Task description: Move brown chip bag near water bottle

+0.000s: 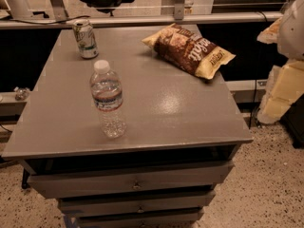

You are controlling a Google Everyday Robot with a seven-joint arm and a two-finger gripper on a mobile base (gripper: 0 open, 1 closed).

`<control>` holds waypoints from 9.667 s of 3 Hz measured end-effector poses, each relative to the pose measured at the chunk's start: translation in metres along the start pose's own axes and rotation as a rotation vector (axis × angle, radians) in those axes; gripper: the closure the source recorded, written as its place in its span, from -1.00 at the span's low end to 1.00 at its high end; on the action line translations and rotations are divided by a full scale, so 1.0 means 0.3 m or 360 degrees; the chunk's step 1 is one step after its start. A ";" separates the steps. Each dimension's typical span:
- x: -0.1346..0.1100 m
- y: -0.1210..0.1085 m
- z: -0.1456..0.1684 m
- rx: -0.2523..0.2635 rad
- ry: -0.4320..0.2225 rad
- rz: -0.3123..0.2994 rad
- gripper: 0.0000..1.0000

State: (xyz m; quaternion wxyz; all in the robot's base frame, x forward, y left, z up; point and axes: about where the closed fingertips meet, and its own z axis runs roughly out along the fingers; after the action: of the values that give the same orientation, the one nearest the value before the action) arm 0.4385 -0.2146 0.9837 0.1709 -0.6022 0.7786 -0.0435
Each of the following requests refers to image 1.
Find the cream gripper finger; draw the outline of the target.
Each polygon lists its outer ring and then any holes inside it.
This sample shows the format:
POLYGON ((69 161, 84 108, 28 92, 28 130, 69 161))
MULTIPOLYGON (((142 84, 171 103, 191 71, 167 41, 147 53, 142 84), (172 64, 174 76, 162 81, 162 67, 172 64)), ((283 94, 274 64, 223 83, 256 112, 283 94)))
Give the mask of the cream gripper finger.
POLYGON ((264 44, 276 44, 280 22, 281 18, 275 20, 269 27, 263 30, 256 39, 264 44))
POLYGON ((289 60, 273 66, 257 113, 262 124, 273 124, 304 94, 304 62, 289 60))

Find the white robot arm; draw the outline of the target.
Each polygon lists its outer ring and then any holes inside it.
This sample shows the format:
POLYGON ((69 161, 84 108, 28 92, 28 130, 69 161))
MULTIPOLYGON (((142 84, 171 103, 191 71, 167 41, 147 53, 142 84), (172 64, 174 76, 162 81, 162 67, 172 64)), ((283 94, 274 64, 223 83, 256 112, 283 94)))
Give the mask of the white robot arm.
POLYGON ((304 0, 294 0, 257 40, 275 43, 277 51, 288 59, 283 67, 271 69, 257 113, 261 123, 273 124, 304 94, 304 0))

